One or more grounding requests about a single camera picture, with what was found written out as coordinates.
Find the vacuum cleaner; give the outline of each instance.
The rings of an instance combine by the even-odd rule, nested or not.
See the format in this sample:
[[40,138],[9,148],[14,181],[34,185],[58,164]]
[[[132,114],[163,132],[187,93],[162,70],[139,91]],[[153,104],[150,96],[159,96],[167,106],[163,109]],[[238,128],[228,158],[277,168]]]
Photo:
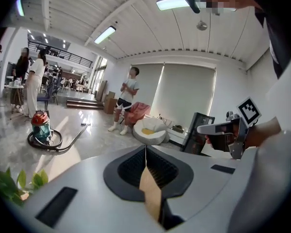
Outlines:
[[[69,149],[73,145],[75,140],[85,131],[87,126],[90,126],[90,124],[88,123],[82,123],[81,126],[84,127],[72,139],[69,145],[65,148],[61,148],[61,145],[63,143],[62,134],[50,127],[48,111],[37,111],[32,117],[31,125],[32,132],[27,137],[29,145],[37,149],[54,150],[57,152]],[[56,145],[50,145],[50,142],[52,141],[51,139],[54,134],[58,135],[59,143],[57,143]]]

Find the black metal railing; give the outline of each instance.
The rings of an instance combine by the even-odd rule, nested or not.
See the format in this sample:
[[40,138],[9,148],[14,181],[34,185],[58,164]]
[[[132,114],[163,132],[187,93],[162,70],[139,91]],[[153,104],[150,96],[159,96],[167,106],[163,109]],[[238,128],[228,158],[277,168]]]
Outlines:
[[35,52],[39,52],[40,50],[45,49],[48,55],[55,56],[55,57],[65,59],[65,60],[69,60],[69,61],[78,63],[80,65],[86,66],[86,67],[90,67],[92,64],[92,61],[90,60],[87,60],[85,58],[72,54],[70,52],[67,52],[58,48],[54,48],[48,45],[44,45],[41,43],[28,41],[28,48],[29,50],[35,51]]

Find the stairs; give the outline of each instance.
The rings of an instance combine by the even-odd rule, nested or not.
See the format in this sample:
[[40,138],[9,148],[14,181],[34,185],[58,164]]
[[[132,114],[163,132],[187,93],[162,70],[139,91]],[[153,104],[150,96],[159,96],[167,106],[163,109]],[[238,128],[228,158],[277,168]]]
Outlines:
[[66,104],[67,104],[67,108],[103,110],[103,103],[100,101],[67,98]]

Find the boy standing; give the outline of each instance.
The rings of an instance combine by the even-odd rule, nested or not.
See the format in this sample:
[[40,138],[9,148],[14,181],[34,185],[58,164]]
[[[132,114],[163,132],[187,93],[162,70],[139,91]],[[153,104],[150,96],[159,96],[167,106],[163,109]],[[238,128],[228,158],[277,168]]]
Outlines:
[[136,67],[132,67],[129,71],[130,79],[126,80],[121,87],[121,96],[118,99],[116,103],[116,112],[114,117],[114,124],[112,127],[108,129],[108,131],[113,131],[116,129],[118,120],[120,118],[120,114],[122,112],[122,109],[124,109],[124,122],[125,126],[124,129],[121,131],[121,135],[125,135],[128,130],[128,113],[130,112],[131,103],[133,100],[133,97],[137,94],[137,91],[139,90],[138,82],[136,81],[136,76],[139,74],[139,69]]

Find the woman in white pants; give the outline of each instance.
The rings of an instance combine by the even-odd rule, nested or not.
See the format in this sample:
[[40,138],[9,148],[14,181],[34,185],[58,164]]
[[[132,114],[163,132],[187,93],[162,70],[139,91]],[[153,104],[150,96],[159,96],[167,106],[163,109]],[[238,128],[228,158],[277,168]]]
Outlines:
[[24,116],[29,118],[32,118],[38,110],[37,96],[40,90],[45,64],[47,61],[45,54],[46,51],[44,49],[39,52],[37,60],[30,67],[28,79],[25,84],[27,88],[27,106],[24,109]]

